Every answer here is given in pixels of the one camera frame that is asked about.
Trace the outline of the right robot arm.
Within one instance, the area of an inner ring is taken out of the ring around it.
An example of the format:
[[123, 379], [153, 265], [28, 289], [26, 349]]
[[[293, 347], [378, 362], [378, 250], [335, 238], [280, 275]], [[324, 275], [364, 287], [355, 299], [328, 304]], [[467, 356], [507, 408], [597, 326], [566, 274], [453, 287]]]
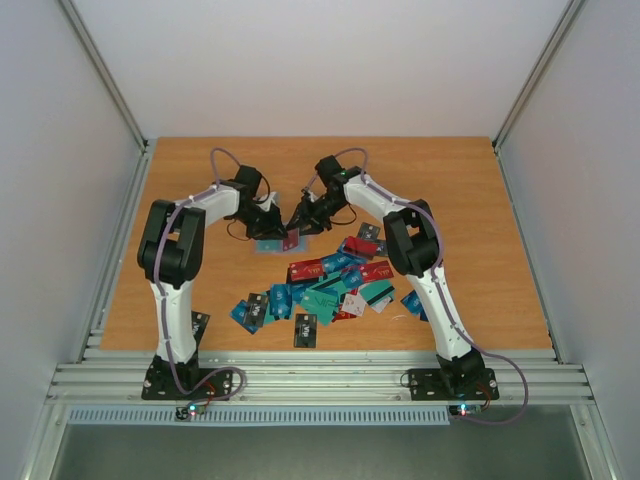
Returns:
[[390, 263], [412, 285], [434, 334], [438, 384], [450, 399], [477, 391], [485, 363], [449, 292], [441, 235], [429, 205], [396, 196], [361, 168], [343, 168], [335, 156], [316, 164], [315, 177], [325, 193], [314, 197], [305, 187], [288, 226], [302, 235], [320, 234], [346, 206], [356, 206], [381, 222]]

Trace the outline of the red card bottom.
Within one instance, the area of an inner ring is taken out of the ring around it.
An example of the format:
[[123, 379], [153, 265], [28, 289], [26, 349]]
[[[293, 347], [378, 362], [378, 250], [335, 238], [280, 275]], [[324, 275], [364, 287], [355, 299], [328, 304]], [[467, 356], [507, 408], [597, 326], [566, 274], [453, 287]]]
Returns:
[[287, 236], [282, 240], [282, 251], [288, 252], [296, 249], [300, 244], [300, 234], [298, 229], [287, 231]]

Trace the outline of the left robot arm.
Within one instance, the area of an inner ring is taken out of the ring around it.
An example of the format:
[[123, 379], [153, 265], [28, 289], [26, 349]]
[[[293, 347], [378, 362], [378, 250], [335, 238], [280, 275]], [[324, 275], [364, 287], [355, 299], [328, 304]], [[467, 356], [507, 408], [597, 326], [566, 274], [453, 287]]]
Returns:
[[217, 179], [201, 193], [151, 204], [137, 263], [154, 295], [159, 340], [143, 381], [144, 400], [227, 400], [237, 392], [231, 368], [200, 366], [199, 344], [209, 316], [192, 309], [193, 283], [212, 224], [237, 220], [251, 239], [287, 236], [274, 193], [258, 195], [266, 182], [259, 170], [241, 165], [232, 179]]

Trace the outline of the teal card magnetic stripe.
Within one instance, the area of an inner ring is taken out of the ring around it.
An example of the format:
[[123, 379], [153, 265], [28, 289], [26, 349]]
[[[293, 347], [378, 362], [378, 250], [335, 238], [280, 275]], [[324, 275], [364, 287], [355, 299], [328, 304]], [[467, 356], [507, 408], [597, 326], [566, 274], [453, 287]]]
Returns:
[[255, 242], [257, 253], [279, 253], [282, 251], [281, 240], [257, 240]]

